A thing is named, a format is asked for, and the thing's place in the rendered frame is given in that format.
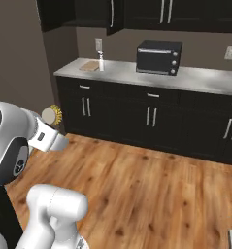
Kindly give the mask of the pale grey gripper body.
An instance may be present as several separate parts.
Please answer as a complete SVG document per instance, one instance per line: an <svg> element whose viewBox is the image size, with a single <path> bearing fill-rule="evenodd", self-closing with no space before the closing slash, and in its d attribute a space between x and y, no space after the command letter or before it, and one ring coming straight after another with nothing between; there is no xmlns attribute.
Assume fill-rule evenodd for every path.
<svg viewBox="0 0 232 249"><path fill-rule="evenodd" d="M69 139L62 135L58 130L47 126L43 138L44 151L61 151L69 144Z"/></svg>

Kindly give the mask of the black base cabinet door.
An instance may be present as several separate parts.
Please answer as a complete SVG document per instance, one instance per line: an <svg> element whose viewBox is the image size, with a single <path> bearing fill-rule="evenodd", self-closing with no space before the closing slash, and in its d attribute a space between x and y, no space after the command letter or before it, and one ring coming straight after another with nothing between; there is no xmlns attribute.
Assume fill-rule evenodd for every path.
<svg viewBox="0 0 232 249"><path fill-rule="evenodd" d="M113 101L99 96L90 96L90 111L92 131L95 135L109 138L112 136Z"/></svg>
<svg viewBox="0 0 232 249"><path fill-rule="evenodd" d="M124 102L117 104L116 133L122 141L136 144L150 144L149 126L146 126L147 103Z"/></svg>
<svg viewBox="0 0 232 249"><path fill-rule="evenodd" d="M155 127L152 127L153 111L150 120L152 145L162 150L177 151L181 142L183 110L170 106L156 108Z"/></svg>
<svg viewBox="0 0 232 249"><path fill-rule="evenodd" d="M85 130L85 114L80 96L63 91L59 94L65 129L67 132Z"/></svg>
<svg viewBox="0 0 232 249"><path fill-rule="evenodd" d="M219 161L226 139L223 135L231 115L188 111L185 116L184 151L191 157Z"/></svg>

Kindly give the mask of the wooden cutting board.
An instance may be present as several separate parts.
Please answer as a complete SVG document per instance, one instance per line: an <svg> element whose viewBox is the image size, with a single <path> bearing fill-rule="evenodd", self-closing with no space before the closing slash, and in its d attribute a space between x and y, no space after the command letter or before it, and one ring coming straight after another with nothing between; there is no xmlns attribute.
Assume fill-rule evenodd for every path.
<svg viewBox="0 0 232 249"><path fill-rule="evenodd" d="M99 68L98 61L89 61L81 67L82 71L96 71Z"/></svg>

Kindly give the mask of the white spray bottle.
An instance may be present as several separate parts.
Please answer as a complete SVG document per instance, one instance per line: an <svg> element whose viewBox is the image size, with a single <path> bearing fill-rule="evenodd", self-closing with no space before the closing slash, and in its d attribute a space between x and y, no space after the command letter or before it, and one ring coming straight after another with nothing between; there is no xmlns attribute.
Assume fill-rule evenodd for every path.
<svg viewBox="0 0 232 249"><path fill-rule="evenodd" d="M104 65L104 58L103 58L103 51L97 51L99 54L99 70L104 71L105 65Z"/></svg>

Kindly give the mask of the black drawer front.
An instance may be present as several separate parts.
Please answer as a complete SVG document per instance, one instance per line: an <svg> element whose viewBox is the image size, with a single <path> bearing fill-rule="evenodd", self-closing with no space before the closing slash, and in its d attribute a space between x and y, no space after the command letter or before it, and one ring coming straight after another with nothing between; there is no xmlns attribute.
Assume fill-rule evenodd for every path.
<svg viewBox="0 0 232 249"><path fill-rule="evenodd" d="M232 114L230 95L183 91L180 94L180 105L194 110Z"/></svg>
<svg viewBox="0 0 232 249"><path fill-rule="evenodd" d="M57 77L56 80L60 89L75 95L81 95L82 93L101 95L103 93L103 85L98 81L69 77ZM79 85L90 86L90 89L81 89Z"/></svg>
<svg viewBox="0 0 232 249"><path fill-rule="evenodd" d="M174 89L106 82L103 85L103 93L116 104L137 102L177 105L179 103L179 93ZM160 97L148 97L147 93L159 94Z"/></svg>

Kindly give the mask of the black toaster oven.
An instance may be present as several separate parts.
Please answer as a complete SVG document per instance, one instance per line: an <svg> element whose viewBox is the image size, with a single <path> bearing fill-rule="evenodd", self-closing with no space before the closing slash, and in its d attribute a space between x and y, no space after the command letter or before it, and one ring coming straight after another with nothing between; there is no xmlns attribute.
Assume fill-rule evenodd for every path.
<svg viewBox="0 0 232 249"><path fill-rule="evenodd" d="M182 42L145 40L137 47L136 71L176 76L181 54Z"/></svg>

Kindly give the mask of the open black wall cabinet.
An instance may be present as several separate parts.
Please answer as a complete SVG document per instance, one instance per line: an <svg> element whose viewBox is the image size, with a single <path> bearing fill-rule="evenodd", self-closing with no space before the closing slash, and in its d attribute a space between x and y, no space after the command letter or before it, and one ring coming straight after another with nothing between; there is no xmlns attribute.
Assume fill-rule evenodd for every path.
<svg viewBox="0 0 232 249"><path fill-rule="evenodd" d="M106 0L35 0L35 2L43 32L62 26L106 26Z"/></svg>

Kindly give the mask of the black wall cabinet door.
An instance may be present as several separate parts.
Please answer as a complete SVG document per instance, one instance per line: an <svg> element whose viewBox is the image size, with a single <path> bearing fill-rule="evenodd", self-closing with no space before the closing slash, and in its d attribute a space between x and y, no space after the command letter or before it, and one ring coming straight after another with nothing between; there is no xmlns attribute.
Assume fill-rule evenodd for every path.
<svg viewBox="0 0 232 249"><path fill-rule="evenodd" d="M160 22L161 0L125 0L125 27L128 29L157 29Z"/></svg>
<svg viewBox="0 0 232 249"><path fill-rule="evenodd" d="M169 0L167 7L168 20ZM173 0L170 31L216 32L215 0Z"/></svg>
<svg viewBox="0 0 232 249"><path fill-rule="evenodd" d="M111 28L111 1L106 0L107 3L107 20L106 29L107 35L113 35L124 28L124 0L114 0L115 16L114 26Z"/></svg>

